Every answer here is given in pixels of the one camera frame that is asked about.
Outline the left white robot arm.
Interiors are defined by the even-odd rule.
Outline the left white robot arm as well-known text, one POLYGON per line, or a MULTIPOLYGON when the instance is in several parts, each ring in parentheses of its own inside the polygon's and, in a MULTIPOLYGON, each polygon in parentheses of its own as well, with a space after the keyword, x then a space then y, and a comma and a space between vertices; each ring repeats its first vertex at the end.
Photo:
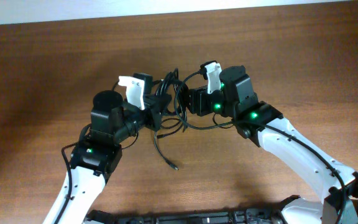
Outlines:
POLYGON ((91 122, 80 133, 70 156, 63 160, 67 174, 45 223, 82 223, 103 191, 121 157, 121 143, 142 128, 160 129, 171 95, 144 96, 145 108, 129 104, 120 93, 104 90, 93 98, 91 122))

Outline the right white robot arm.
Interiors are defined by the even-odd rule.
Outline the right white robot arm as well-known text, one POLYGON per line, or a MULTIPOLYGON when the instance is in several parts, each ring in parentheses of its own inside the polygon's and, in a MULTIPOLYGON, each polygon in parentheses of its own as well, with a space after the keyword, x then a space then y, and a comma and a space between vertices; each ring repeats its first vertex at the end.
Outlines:
POLYGON ((191 112, 229 117, 243 138, 279 158, 318 196, 318 202, 300 196, 284 200, 278 212, 281 222, 358 223, 357 171, 305 138, 279 110, 259 101, 244 66, 222 69, 210 61, 198 73, 208 84, 191 91, 191 112))

